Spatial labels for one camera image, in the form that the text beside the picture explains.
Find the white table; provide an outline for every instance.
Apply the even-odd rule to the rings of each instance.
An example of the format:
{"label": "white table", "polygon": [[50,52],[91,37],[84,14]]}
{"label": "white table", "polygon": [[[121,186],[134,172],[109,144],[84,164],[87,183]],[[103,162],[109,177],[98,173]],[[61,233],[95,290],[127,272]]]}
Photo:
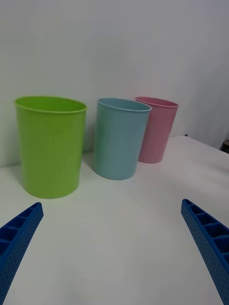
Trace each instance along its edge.
{"label": "white table", "polygon": [[[158,164],[111,181],[83,156],[78,189],[41,200],[44,218],[4,305],[222,305],[180,213],[188,198],[229,227],[229,155],[170,138]],[[0,169],[0,226],[39,199]]]}

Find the blue plastic gripper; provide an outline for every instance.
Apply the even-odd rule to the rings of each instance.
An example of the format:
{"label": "blue plastic gripper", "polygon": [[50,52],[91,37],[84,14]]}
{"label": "blue plastic gripper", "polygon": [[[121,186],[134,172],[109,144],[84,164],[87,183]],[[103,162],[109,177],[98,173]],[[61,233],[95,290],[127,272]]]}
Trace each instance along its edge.
{"label": "blue plastic gripper", "polygon": [[0,228],[0,305],[42,217],[42,204],[37,202]]}
{"label": "blue plastic gripper", "polygon": [[224,305],[229,305],[229,229],[188,199],[181,214]]}

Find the pink cup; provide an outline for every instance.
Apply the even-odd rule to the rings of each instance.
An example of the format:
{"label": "pink cup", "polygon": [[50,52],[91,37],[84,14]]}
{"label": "pink cup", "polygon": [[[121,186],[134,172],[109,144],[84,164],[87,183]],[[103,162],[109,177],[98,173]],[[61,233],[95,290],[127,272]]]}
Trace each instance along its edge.
{"label": "pink cup", "polygon": [[138,160],[144,163],[158,163],[163,158],[178,105],[145,96],[136,97],[135,100],[152,107]]}

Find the light blue cup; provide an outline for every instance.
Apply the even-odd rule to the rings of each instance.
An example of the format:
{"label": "light blue cup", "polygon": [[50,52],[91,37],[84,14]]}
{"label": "light blue cup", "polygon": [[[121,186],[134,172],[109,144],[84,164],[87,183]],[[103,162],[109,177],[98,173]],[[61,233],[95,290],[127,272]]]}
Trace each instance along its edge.
{"label": "light blue cup", "polygon": [[123,180],[135,173],[151,107],[135,101],[99,99],[93,170]]}

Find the green cup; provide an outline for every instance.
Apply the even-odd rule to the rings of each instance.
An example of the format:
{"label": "green cup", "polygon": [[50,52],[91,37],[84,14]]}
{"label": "green cup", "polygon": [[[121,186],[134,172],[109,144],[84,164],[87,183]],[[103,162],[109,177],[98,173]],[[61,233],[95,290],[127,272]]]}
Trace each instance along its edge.
{"label": "green cup", "polygon": [[40,198],[70,194],[79,183],[86,105],[47,96],[15,104],[25,190]]}

